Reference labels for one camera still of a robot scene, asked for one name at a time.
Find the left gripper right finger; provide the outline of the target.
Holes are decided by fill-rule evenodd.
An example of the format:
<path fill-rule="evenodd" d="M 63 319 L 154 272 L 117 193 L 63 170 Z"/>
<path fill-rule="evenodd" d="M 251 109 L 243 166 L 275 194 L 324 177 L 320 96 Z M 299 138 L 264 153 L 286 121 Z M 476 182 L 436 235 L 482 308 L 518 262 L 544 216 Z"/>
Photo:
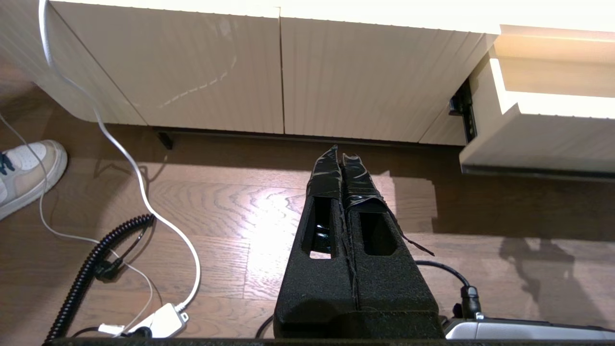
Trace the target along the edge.
<path fill-rule="evenodd" d="M 359 156 L 343 155 L 342 176 L 359 308 L 437 313 L 398 221 Z"/>

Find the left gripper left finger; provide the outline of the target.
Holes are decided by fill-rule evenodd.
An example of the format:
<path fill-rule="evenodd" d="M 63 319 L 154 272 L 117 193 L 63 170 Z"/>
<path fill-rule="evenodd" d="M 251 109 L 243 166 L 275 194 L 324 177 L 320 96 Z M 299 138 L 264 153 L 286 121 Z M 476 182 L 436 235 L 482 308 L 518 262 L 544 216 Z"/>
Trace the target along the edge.
<path fill-rule="evenodd" d="M 356 306 L 338 147 L 314 162 L 275 315 L 328 318 Z"/>

